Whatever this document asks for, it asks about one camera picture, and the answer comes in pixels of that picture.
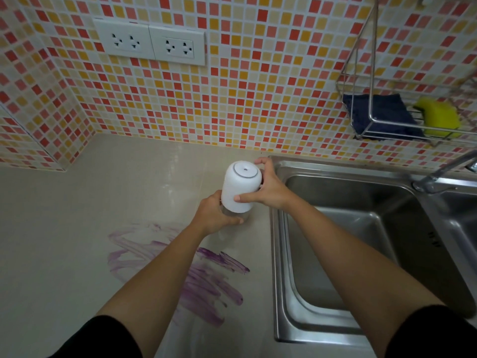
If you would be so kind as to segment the person's left hand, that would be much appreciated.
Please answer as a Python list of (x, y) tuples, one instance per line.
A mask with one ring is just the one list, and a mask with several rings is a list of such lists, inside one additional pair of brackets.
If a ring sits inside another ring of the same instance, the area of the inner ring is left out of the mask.
[(202, 199), (190, 223), (202, 239), (225, 227), (222, 225), (222, 217), (228, 215), (221, 210), (221, 194), (222, 190), (217, 190), (209, 197)]

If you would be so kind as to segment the white soap dispenser bottle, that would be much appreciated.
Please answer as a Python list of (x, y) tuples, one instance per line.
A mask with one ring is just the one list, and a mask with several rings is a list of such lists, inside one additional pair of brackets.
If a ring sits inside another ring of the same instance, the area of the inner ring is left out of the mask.
[(256, 204), (236, 202), (236, 195), (257, 192), (262, 182), (262, 173), (257, 165), (249, 161), (233, 162), (226, 170), (221, 199), (220, 210), (228, 217), (242, 218), (241, 225), (227, 226), (219, 233), (219, 240), (223, 244), (231, 244), (232, 241), (248, 232), (256, 220)]

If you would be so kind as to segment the person's right forearm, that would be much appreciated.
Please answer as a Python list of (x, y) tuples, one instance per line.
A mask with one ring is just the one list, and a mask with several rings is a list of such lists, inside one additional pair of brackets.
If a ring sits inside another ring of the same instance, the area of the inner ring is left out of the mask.
[(390, 259), (296, 196), (287, 212), (298, 224), (332, 285), (384, 358), (402, 323), (415, 311), (443, 302)]

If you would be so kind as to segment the chrome faucet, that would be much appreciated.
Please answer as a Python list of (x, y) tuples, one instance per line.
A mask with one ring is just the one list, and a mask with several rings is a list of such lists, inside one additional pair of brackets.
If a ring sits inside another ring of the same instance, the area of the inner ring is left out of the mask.
[(470, 150), (462, 156), (459, 156), (451, 162), (445, 164), (443, 167), (437, 169), (431, 174), (425, 176), (421, 180), (413, 181), (411, 186), (415, 191), (423, 192), (429, 195), (445, 192), (449, 189), (437, 191), (435, 188), (436, 182), (439, 178), (443, 177), (446, 173), (452, 171), (453, 169), (464, 164), (464, 168), (473, 173), (477, 174), (477, 149)]

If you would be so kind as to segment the black sleeve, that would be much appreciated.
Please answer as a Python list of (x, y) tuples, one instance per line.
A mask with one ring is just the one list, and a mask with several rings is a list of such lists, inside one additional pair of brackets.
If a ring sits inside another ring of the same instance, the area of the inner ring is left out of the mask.
[(477, 358), (477, 328), (448, 307), (423, 307), (397, 329), (385, 358)]
[(127, 328), (108, 315), (95, 316), (48, 358), (143, 358)]

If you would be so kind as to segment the dark blue cloth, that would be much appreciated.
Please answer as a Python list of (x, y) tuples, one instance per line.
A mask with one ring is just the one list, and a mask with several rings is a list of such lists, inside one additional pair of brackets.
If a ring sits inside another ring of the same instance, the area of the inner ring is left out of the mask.
[(408, 112), (399, 94), (374, 95), (372, 117), (369, 118), (369, 95), (343, 95), (343, 103), (351, 117), (351, 125), (363, 139), (423, 140), (425, 135)]

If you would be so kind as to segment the white wall socket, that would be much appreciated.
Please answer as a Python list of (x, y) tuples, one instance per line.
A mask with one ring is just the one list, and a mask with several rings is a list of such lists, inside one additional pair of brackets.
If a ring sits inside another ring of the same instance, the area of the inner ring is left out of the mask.
[(187, 65), (205, 66), (205, 32), (150, 25), (155, 59)]
[(99, 18), (93, 23), (108, 55), (155, 59), (148, 25)]

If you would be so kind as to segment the stainless steel sink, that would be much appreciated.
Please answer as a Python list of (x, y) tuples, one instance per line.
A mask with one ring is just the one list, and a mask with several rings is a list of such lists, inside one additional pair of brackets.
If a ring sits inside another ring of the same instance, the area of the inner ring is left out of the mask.
[(477, 182), (273, 156), (275, 339), (372, 348), (431, 310), (416, 338), (477, 328)]

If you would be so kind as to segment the purple stain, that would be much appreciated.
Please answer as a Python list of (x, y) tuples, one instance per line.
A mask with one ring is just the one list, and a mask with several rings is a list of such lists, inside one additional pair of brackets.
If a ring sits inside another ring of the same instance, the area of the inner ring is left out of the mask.
[[(108, 234), (117, 249), (109, 253), (107, 264), (112, 276), (128, 282), (148, 265), (185, 228), (185, 224), (134, 222)], [(199, 247), (185, 279), (176, 312), (179, 325), (189, 313), (214, 327), (225, 321), (228, 306), (241, 306), (243, 295), (229, 280), (232, 273), (246, 275), (249, 268), (225, 252)]]

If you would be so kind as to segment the yellow sponge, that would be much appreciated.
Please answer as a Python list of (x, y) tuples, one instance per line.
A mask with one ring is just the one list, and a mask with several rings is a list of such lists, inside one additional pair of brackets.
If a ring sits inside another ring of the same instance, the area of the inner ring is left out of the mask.
[(429, 97), (420, 97), (413, 105), (423, 116), (424, 126), (457, 130), (461, 122), (457, 110), (448, 102), (439, 102)]

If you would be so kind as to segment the black right sleeve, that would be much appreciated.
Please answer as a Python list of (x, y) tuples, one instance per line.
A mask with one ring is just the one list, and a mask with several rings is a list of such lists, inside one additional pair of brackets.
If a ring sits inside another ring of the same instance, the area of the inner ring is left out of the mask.
[(477, 358), (477, 328), (448, 307), (423, 307), (397, 329), (385, 358)]

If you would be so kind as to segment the black left sleeve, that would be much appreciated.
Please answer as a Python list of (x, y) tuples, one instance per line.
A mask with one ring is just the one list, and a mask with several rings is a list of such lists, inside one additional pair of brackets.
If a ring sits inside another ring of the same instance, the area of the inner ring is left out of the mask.
[(127, 328), (108, 315), (95, 316), (48, 358), (143, 358)]

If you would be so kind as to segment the person's left forearm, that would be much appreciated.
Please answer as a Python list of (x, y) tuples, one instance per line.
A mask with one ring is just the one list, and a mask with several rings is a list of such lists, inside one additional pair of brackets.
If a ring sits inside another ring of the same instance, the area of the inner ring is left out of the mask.
[(202, 240), (220, 227), (191, 222), (99, 310), (122, 323), (143, 358), (153, 358), (176, 310), (181, 289)]

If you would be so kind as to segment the person's right hand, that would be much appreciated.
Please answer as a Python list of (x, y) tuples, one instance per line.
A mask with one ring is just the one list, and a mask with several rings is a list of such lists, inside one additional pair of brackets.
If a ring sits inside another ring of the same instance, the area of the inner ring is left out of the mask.
[(261, 172), (263, 183), (260, 189), (253, 193), (261, 194), (261, 204), (289, 212), (291, 203), (296, 198), (296, 195), (280, 181), (275, 173), (271, 159), (268, 157), (260, 157), (256, 159), (254, 163), (255, 165), (264, 165), (264, 170)]

